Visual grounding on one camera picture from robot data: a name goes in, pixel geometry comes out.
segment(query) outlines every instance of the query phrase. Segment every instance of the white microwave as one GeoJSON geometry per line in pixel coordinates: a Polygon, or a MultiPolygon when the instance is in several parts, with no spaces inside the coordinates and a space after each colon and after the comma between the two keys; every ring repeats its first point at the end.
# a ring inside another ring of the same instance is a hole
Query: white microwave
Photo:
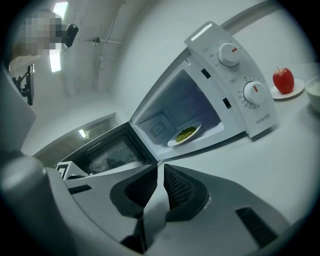
{"type": "Polygon", "coordinates": [[[184,42],[187,48],[157,80],[129,122],[63,161],[73,161],[87,173],[135,161],[159,163],[242,132],[254,137],[277,122],[264,76],[227,31],[208,21],[184,42]],[[194,138],[168,146],[174,135],[194,123],[201,124],[194,138]]]}

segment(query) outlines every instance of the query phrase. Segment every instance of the microwave control panel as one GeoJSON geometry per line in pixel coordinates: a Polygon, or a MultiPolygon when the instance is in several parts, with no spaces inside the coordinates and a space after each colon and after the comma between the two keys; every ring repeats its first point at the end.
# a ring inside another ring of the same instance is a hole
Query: microwave control panel
{"type": "Polygon", "coordinates": [[[208,21],[184,42],[200,62],[210,67],[208,72],[215,74],[212,79],[219,77],[223,82],[221,89],[233,98],[250,137],[277,122],[274,100],[262,72],[231,34],[208,21]]]}

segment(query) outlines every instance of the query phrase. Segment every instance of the red apple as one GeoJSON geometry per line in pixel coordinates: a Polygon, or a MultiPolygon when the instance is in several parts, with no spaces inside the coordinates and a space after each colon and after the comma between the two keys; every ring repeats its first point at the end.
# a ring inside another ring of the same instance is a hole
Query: red apple
{"type": "Polygon", "coordinates": [[[289,94],[294,89],[294,76],[286,67],[276,70],[272,79],[275,87],[283,94],[289,94]]]}

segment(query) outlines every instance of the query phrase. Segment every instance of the white table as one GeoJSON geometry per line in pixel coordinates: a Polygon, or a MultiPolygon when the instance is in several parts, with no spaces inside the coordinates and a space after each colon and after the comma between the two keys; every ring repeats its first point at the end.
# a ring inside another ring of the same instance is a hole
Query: white table
{"type": "MultiPolygon", "coordinates": [[[[317,64],[288,66],[305,83],[317,64]]],[[[269,85],[272,75],[266,76],[269,85]]],[[[306,216],[318,197],[320,181],[320,114],[306,92],[275,102],[278,125],[250,139],[238,135],[210,151],[170,161],[235,181],[275,207],[293,224],[306,216]]]]}

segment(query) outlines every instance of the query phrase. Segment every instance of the microwave knob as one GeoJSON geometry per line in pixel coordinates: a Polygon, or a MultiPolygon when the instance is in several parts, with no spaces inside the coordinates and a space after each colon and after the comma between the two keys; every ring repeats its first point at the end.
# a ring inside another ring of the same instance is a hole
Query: microwave knob
{"type": "Polygon", "coordinates": [[[224,43],[220,46],[218,59],[223,65],[234,67],[240,62],[240,58],[240,50],[233,43],[224,43]]]}
{"type": "Polygon", "coordinates": [[[266,98],[266,89],[262,83],[251,81],[244,86],[243,95],[249,103],[260,105],[266,98]]]}

